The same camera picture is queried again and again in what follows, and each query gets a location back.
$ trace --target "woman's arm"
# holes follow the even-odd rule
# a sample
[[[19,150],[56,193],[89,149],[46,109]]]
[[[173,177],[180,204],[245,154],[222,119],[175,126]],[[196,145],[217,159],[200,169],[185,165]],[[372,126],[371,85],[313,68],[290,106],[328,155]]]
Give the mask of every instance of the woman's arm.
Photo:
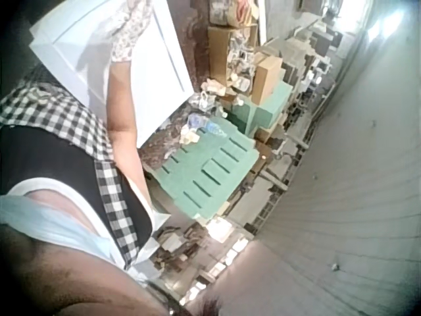
[[[130,82],[132,51],[138,38],[149,25],[152,15],[151,0],[128,1],[127,13],[129,19],[117,31],[112,46],[107,129],[117,167],[136,184],[149,205],[152,205],[137,154],[136,114]]]
[[[111,64],[107,96],[107,130],[117,167],[136,184],[151,206],[136,148],[136,114],[130,88],[130,65],[128,62]]]

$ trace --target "debris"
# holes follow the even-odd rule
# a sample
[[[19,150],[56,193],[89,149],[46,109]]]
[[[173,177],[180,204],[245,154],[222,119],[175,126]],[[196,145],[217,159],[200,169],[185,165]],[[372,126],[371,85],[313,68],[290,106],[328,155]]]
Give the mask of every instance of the debris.
[[[171,148],[165,153],[164,159],[167,160],[175,152],[177,152],[177,148]]]
[[[209,95],[207,92],[193,94],[188,102],[192,107],[200,109],[203,112],[208,112],[214,107],[215,95]]]
[[[158,127],[158,130],[164,130],[169,124],[171,124],[171,120],[168,117],[162,124],[160,127]]]
[[[223,97],[226,92],[226,86],[220,84],[214,79],[209,78],[207,78],[206,82],[202,83],[201,88],[207,93],[215,93],[216,95],[219,95],[221,97]]]
[[[237,88],[241,92],[246,92],[250,87],[250,79],[246,77],[239,77],[236,82],[234,82],[233,87]]]
[[[200,139],[200,136],[195,133],[195,129],[190,129],[189,125],[186,124],[183,126],[181,131],[180,144],[188,145],[190,143],[197,143]]]
[[[239,107],[242,107],[244,105],[244,100],[240,98],[238,95],[235,97],[234,101],[232,102],[233,105],[238,105]]]
[[[221,127],[219,127],[219,125],[217,125],[217,123],[214,123],[208,117],[197,113],[192,113],[189,115],[187,128],[189,130],[193,130],[194,132],[199,128],[204,128],[207,132],[210,132],[214,135],[226,137],[225,132],[221,129]]]
[[[332,269],[333,272],[336,272],[336,271],[340,270],[340,267],[339,267],[339,265],[337,263],[334,263],[332,265],[332,268],[331,269]]]

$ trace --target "green container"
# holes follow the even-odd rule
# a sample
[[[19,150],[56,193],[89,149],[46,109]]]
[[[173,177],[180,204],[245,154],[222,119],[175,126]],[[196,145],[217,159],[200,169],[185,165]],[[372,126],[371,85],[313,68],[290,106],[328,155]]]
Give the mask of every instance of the green container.
[[[272,127],[287,104],[292,89],[292,86],[280,80],[272,95],[261,105],[256,105],[250,97],[241,95],[244,105],[233,106],[231,117],[228,118],[238,126],[240,132],[252,138],[258,128]]]
[[[192,219],[211,219],[259,158],[255,142],[222,118],[212,118],[226,133],[202,129],[200,140],[180,148],[153,176]]]

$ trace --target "clutter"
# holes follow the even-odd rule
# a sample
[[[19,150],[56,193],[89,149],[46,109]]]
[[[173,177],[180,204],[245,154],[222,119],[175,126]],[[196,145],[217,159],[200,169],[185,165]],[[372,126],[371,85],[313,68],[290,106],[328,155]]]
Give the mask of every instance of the clutter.
[[[189,118],[187,120],[187,127],[189,130],[198,130],[199,128],[204,128],[207,132],[210,132],[214,135],[223,136],[225,137],[225,132],[217,125],[216,123],[213,123],[209,117],[206,117],[204,115],[200,115],[197,113],[192,113],[189,115]]]
[[[167,126],[171,124],[171,120],[168,117],[159,127],[158,130],[164,130],[165,128],[167,128]]]
[[[180,133],[180,144],[188,145],[190,143],[197,143],[200,139],[200,136],[195,133],[195,129],[189,128],[189,125],[186,124],[183,126],[182,131]]]
[[[201,88],[207,93],[215,93],[221,97],[226,93],[226,86],[220,84],[214,79],[207,78],[207,81],[202,83]]]
[[[217,25],[228,25],[227,13],[231,0],[210,0],[209,20]]]
[[[257,25],[239,30],[209,26],[208,37],[211,78],[228,88],[241,75],[252,77]]]
[[[234,101],[232,102],[233,105],[237,105],[242,107],[244,105],[244,100],[242,100],[238,95],[235,97]]]
[[[203,112],[208,112],[214,107],[216,96],[209,95],[207,92],[193,94],[188,102],[192,107],[200,109]]]
[[[241,92],[247,92],[250,88],[251,81],[246,77],[238,77],[238,80],[233,83],[233,87]]]
[[[165,153],[164,159],[167,160],[175,152],[177,152],[177,148],[171,148]]]
[[[253,0],[211,0],[210,23],[241,28],[259,19],[259,8]]]

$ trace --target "fabric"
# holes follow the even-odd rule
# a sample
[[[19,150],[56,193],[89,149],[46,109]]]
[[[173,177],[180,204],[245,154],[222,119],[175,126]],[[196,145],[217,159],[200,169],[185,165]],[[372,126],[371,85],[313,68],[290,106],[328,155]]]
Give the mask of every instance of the fabric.
[[[36,240],[68,247],[115,264],[111,241],[90,232],[75,218],[24,196],[0,196],[0,224]]]
[[[39,71],[32,74],[39,76]],[[33,82],[29,75],[0,102],[0,128],[4,125],[42,128],[94,159],[107,218],[128,269],[136,261],[141,246],[122,195],[103,122],[57,83]]]
[[[92,206],[114,241],[101,197],[95,161],[86,152],[40,128],[4,126],[0,129],[0,195],[31,178],[51,178],[76,190]],[[122,196],[132,218],[139,247],[147,242],[153,226],[144,200],[132,189],[130,180],[116,168]]]
[[[151,22],[152,0],[129,0],[126,21],[116,31],[112,44],[111,61],[121,63],[132,60],[133,49]]]
[[[19,182],[7,193],[7,195],[25,196],[29,192],[33,192],[37,190],[55,191],[55,192],[60,193],[62,196],[68,198],[70,201],[72,201],[90,221],[97,235],[103,238],[104,240],[108,240],[107,252],[111,255],[111,258],[114,261],[114,263],[119,268],[124,269],[125,262],[120,253],[120,250],[118,249],[116,243],[114,242],[113,237],[111,236],[110,232],[108,231],[108,229],[102,222],[101,218],[98,216],[95,210],[91,207],[91,205],[87,202],[87,200],[81,194],[79,194],[79,192],[77,192],[70,186],[66,185],[63,182],[60,182],[51,178],[31,178],[31,179],[27,179],[25,181]]]

